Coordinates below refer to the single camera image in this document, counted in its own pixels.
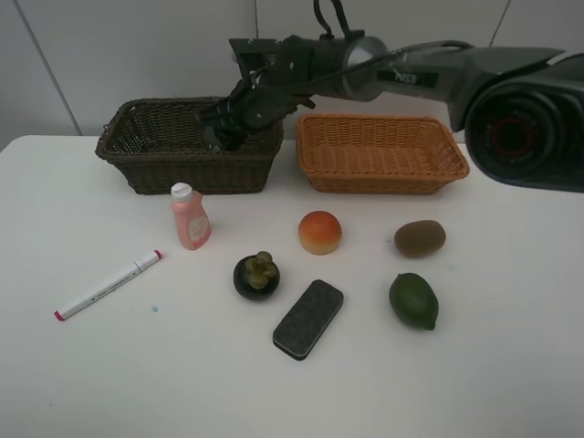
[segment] white marker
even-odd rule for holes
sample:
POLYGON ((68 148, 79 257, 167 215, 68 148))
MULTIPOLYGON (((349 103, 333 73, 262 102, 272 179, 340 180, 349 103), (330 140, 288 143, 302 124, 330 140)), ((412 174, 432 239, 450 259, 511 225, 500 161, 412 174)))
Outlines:
POLYGON ((135 276, 141 274, 148 267, 158 262, 161 258, 162 254, 158 249, 152 251, 140 260, 133 262, 131 266, 121 270, 118 274, 111 276, 111 278, 108 280, 92 288, 88 293, 78 297, 67 306, 64 306, 62 309, 56 311, 55 316, 59 321, 64 321, 65 319, 70 318, 80 310, 91 306, 100 298, 103 298, 110 292, 113 292, 121 285, 128 283, 135 276))

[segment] orange wicker basket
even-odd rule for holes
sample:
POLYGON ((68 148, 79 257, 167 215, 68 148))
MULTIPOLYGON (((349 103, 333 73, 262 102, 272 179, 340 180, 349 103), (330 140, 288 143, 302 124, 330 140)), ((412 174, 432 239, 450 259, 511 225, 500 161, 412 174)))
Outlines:
POLYGON ((451 132, 429 117, 304 116, 297 158, 328 193, 432 194, 469 173, 451 132))

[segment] basket rim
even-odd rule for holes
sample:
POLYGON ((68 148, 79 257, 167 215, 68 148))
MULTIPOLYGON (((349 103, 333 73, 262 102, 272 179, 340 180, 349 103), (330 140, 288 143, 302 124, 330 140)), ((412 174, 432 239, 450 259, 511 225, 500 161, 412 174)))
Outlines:
POLYGON ((230 162, 264 162, 273 160, 282 145, 284 139, 284 128, 282 120, 276 124, 276 141, 273 148, 267 153, 262 154, 243 154, 236 151, 220 151, 217 153, 209 153, 205 151, 148 151, 148 152, 118 152, 107 149, 108 143, 111 141, 113 132, 121 121, 121 118, 136 105, 151 105, 151 104, 169 104, 181 105, 189 103, 199 103, 203 101, 216 101, 221 98, 218 97, 200 97, 200 98, 145 98, 133 99, 123 103, 111 121, 104 126, 104 131, 98 138, 98 144, 95 153, 102 160, 107 162, 129 162, 132 159, 140 159, 141 162, 160 162, 160 161, 176 161, 177 158, 182 158, 185 161, 230 161, 230 162))
POLYGON ((453 182, 462 180, 470 173, 468 161, 460 151, 458 144, 443 123, 434 117, 427 116, 391 116, 391 115, 368 115, 368 114, 342 114, 342 113, 320 113, 307 114, 298 119, 297 122, 297 160, 302 171, 308 177, 318 178, 342 178, 344 180, 356 180, 367 177, 374 180, 394 180, 394 181, 434 181, 434 182, 453 182), (432 173, 405 173, 405 172, 356 172, 356 171, 324 171, 305 163, 301 150, 306 133, 302 129, 307 121, 310 120, 334 120, 334 119, 353 119, 353 120, 402 120, 402 121, 424 121, 432 123, 440 128, 448 140, 448 147, 453 153, 453 157, 462 164, 462 169, 456 172, 432 172, 432 173))

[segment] peach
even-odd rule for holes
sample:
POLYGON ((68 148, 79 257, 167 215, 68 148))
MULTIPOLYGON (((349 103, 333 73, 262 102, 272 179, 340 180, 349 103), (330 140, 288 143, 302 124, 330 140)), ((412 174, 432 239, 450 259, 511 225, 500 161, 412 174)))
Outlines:
POLYGON ((339 246, 342 231, 339 221, 328 212, 312 212, 298 226, 300 244, 310 254, 323 256, 339 246))

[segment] wicker basket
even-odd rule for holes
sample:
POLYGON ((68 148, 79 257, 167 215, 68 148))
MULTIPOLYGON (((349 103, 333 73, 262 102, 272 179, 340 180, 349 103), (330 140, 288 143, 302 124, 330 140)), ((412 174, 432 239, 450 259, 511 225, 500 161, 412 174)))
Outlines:
POLYGON ((305 116, 297 158, 329 193, 432 194, 469 173, 450 131, 427 117, 305 116))
POLYGON ((261 192, 282 143, 282 126, 248 136, 233 152, 210 153, 195 113, 218 98, 125 103, 99 138, 97 155, 139 194, 188 183, 205 194, 261 192))

